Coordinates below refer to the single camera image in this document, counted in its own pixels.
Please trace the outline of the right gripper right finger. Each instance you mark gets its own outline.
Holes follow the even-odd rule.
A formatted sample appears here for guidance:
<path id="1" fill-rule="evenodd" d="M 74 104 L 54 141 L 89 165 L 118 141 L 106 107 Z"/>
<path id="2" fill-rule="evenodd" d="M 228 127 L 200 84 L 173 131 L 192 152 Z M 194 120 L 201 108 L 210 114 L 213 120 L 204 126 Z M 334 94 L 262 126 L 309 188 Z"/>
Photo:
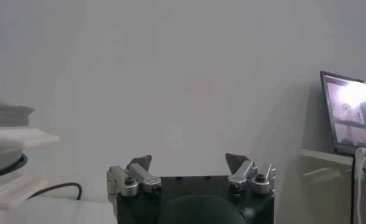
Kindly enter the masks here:
<path id="1" fill-rule="evenodd" d="M 232 194 L 245 192 L 248 187 L 259 195 L 275 193 L 276 167 L 273 164 L 264 173 L 259 173 L 255 162 L 244 155 L 226 153 L 225 159 L 231 172 L 227 181 Z"/>

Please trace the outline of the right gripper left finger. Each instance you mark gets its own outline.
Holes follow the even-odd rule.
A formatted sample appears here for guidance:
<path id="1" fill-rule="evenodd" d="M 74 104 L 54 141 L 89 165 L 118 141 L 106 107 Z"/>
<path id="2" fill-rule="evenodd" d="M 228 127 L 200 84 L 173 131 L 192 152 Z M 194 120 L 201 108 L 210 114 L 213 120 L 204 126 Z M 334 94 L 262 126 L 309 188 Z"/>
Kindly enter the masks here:
<path id="1" fill-rule="evenodd" d="M 147 194 L 158 195 L 162 191 L 161 178 L 149 173 L 151 155 L 133 158 L 125 167 L 111 166 L 107 170 L 107 198 L 110 203 L 123 197 L 135 197 L 139 188 Z"/>

